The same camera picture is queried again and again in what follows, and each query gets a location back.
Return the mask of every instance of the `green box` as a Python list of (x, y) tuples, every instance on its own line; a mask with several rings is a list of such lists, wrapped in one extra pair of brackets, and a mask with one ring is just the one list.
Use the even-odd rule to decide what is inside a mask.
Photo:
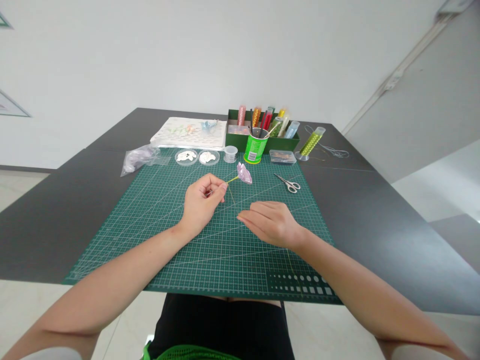
[[(278, 115), (279, 114), (277, 112), (274, 112), (272, 116), (272, 120), (275, 119)], [(264, 111), (260, 114), (259, 124), (262, 122), (263, 116), (264, 116)], [(232, 109), (228, 110), (228, 125), (237, 125), (238, 118), (239, 118), (238, 110), (232, 110)], [(252, 123), (252, 117), (251, 117), (250, 111), (248, 110), (245, 112), (245, 126), (251, 125), (251, 123)], [(249, 136), (240, 135), (240, 134), (229, 134), (228, 125), (227, 125), (227, 134), (225, 138), (225, 146), (232, 145), (236, 147), (239, 152), (244, 153), (247, 147), (247, 140)], [(270, 150), (294, 151), (299, 141), (300, 141), (300, 137), (298, 132), (291, 139), (284, 139), (281, 137), (271, 137), (268, 139), (263, 153), (268, 154)]]

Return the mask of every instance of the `dark gray table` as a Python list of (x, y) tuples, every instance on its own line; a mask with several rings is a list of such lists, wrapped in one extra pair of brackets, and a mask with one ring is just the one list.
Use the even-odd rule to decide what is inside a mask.
[[(0, 278), (60, 283), (128, 188), (125, 151), (149, 142), (171, 116), (226, 115), (137, 108), (0, 213)], [(422, 310), (480, 315), (480, 276), (331, 125), (301, 163), (336, 246)]]

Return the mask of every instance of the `tile floor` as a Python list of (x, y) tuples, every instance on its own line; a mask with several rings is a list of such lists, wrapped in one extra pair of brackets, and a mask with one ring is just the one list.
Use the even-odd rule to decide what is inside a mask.
[[(0, 211), (46, 176), (0, 170)], [(69, 288), (0, 280), (0, 358)], [(154, 333), (164, 300), (163, 293), (142, 292), (102, 332), (93, 359), (140, 359), (147, 336)], [(373, 336), (344, 306), (288, 302), (285, 307), (297, 359), (384, 359)], [(480, 316), (427, 314), (467, 355), (480, 359)]]

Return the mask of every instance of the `small box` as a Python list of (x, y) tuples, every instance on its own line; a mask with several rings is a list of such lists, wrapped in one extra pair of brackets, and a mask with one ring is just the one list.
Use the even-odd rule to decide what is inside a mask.
[(293, 165), (297, 162), (292, 151), (288, 150), (270, 150), (270, 161), (274, 164)]
[[(262, 122), (262, 118), (264, 116), (264, 113), (262, 112), (260, 114), (260, 122), (258, 126), (260, 126), (260, 123)], [(274, 113), (272, 115), (272, 119), (275, 119), (278, 114)], [(239, 111), (238, 110), (228, 110), (228, 125), (237, 125), (237, 120), (239, 117)], [(252, 118), (250, 116), (250, 110), (245, 112), (245, 126), (248, 126), (252, 123)], [(236, 134), (236, 133), (227, 133), (225, 136), (225, 146), (232, 145), (238, 149), (239, 153), (244, 153), (245, 149), (247, 148), (247, 140), (249, 136), (248, 135), (241, 135), (241, 134)], [(293, 151), (297, 147), (298, 143), (300, 141), (299, 134), (296, 133), (293, 138), (291, 139), (285, 139), (282, 137), (270, 137), (268, 141), (266, 142), (265, 145), (265, 150), (263, 153), (265, 154), (267, 151), (271, 149), (278, 149), (278, 150), (290, 150)]]

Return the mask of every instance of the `cutting mat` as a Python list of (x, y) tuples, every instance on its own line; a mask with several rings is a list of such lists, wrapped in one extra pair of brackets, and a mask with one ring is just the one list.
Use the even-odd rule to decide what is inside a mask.
[[(221, 159), (213, 166), (197, 161), (180, 166), (171, 157), (166, 165), (144, 166), (136, 175), (80, 259), (65, 278), (75, 284), (96, 268), (168, 229), (182, 217), (185, 191), (207, 173), (228, 181), (237, 176), (236, 163)], [(243, 161), (243, 153), (237, 160)], [(153, 278), (146, 290), (211, 296), (278, 299), (341, 304), (322, 277), (294, 252), (259, 240), (237, 214), (255, 201), (288, 205), (297, 222), (333, 245), (330, 232), (298, 164), (278, 165), (264, 155), (257, 165), (246, 164), (253, 184), (229, 184), (212, 220), (205, 229)], [(275, 175), (300, 184), (296, 194)]]

